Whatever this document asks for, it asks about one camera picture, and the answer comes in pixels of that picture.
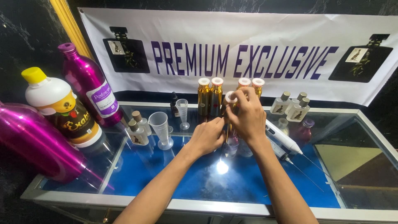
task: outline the gold frame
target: gold frame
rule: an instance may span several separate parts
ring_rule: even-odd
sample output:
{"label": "gold frame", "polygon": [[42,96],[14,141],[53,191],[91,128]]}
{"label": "gold frame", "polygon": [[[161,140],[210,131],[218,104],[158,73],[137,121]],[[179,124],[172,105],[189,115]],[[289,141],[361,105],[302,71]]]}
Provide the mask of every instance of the gold frame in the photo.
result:
{"label": "gold frame", "polygon": [[50,0],[50,3],[54,8],[55,13],[58,15],[62,26],[64,26],[64,29],[70,40],[76,46],[79,54],[94,60],[93,55],[91,54],[90,49],[88,48],[87,43],[84,40],[75,19],[73,18],[66,0]]}

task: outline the plastic measuring cup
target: plastic measuring cup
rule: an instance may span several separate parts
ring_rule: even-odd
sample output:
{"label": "plastic measuring cup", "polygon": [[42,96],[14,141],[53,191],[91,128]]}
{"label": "plastic measuring cup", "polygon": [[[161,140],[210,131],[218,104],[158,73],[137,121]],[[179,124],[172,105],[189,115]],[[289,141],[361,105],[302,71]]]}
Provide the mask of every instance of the plastic measuring cup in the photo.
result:
{"label": "plastic measuring cup", "polygon": [[169,125],[167,119],[167,114],[164,112],[155,112],[148,118],[149,125],[152,126],[156,135],[159,137],[158,147],[161,150],[167,150],[173,147],[173,140],[169,138]]}
{"label": "plastic measuring cup", "polygon": [[179,117],[181,118],[181,124],[179,127],[182,130],[187,130],[189,128],[189,123],[187,122],[187,116],[188,116],[188,100],[186,99],[179,99],[176,102],[176,107],[179,112]]}

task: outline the black perfume bottle graphic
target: black perfume bottle graphic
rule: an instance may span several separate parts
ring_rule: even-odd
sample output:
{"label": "black perfume bottle graphic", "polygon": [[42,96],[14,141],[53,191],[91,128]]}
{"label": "black perfume bottle graphic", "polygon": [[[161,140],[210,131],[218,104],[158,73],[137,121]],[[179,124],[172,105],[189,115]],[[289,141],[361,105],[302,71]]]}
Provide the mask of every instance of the black perfume bottle graphic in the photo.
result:
{"label": "black perfume bottle graphic", "polygon": [[350,47],[334,68],[329,80],[368,83],[392,51],[380,46],[389,34],[373,34],[367,45]]}
{"label": "black perfume bottle graphic", "polygon": [[115,72],[149,73],[144,45],[141,40],[128,39],[127,28],[111,26],[115,38],[103,39]]}

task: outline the white stopper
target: white stopper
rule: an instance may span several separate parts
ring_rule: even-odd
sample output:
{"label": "white stopper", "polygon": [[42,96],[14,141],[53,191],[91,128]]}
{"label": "white stopper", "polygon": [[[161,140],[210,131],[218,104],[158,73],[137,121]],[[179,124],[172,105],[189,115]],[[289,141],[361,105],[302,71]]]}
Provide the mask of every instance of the white stopper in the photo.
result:
{"label": "white stopper", "polygon": [[234,91],[229,91],[229,92],[227,92],[226,94],[225,94],[225,100],[228,102],[228,103],[230,103],[230,104],[234,104],[234,103],[236,103],[237,101],[238,101],[238,98],[235,98],[234,100],[231,100],[231,94],[233,93]]}
{"label": "white stopper", "polygon": [[220,86],[223,83],[224,83],[224,80],[222,78],[215,77],[215,78],[211,79],[211,84],[213,84],[213,85]]}
{"label": "white stopper", "polygon": [[240,78],[240,79],[238,80],[238,83],[239,83],[241,86],[249,86],[249,85],[251,84],[251,81],[250,81],[250,79],[248,79],[248,78]]}
{"label": "white stopper", "polygon": [[254,78],[252,84],[258,87],[262,87],[265,84],[265,81],[260,78]]}
{"label": "white stopper", "polygon": [[208,78],[200,78],[198,80],[198,82],[199,82],[200,85],[205,86],[205,85],[209,85],[210,84],[210,79],[208,79]]}

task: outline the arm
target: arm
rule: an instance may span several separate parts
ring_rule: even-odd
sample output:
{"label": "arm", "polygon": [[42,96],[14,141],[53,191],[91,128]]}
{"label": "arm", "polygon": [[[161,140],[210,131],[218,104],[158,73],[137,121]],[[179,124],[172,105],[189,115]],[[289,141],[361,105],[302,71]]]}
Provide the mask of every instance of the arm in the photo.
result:
{"label": "arm", "polygon": [[310,207],[282,168],[265,136],[267,114],[254,89],[252,87],[240,88],[232,94],[232,97],[238,98],[239,114],[234,115],[229,107],[226,108],[226,112],[230,122],[246,141],[256,158],[277,222],[317,224],[318,221]]}
{"label": "arm", "polygon": [[211,122],[198,125],[191,140],[130,202],[114,223],[155,223],[167,207],[174,191],[191,165],[202,155],[220,147],[225,141],[225,133],[221,132],[224,124],[224,119],[216,118]]}

